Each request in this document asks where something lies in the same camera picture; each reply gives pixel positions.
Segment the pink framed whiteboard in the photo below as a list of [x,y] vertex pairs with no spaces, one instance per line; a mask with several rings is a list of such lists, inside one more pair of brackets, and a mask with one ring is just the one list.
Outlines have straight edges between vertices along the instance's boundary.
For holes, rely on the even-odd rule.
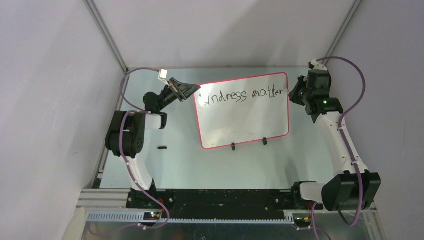
[[266,143],[290,132],[285,72],[200,84],[194,106],[203,149]]

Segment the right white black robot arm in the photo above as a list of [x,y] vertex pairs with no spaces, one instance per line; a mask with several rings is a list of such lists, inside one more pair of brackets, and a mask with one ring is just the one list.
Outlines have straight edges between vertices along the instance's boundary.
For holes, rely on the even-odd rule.
[[330,97],[332,78],[327,70],[309,70],[289,93],[289,100],[305,107],[308,116],[323,135],[328,148],[334,177],[326,184],[300,181],[291,194],[291,204],[304,209],[311,201],[323,204],[326,210],[350,211],[358,205],[368,209],[381,185],[380,175],[370,172],[356,151],[342,119],[340,101]]

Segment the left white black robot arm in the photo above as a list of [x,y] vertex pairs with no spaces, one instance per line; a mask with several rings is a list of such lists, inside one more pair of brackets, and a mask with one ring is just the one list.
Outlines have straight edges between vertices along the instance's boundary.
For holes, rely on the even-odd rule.
[[145,162],[138,157],[144,147],[145,133],[147,130],[163,130],[168,121],[168,114],[163,109],[176,100],[186,101],[200,89],[198,84],[183,83],[172,77],[160,94],[147,92],[144,95],[145,110],[117,110],[113,114],[105,147],[125,163],[132,181],[131,187],[142,191],[138,201],[145,208],[153,208],[158,202],[158,194],[150,190],[154,179]]

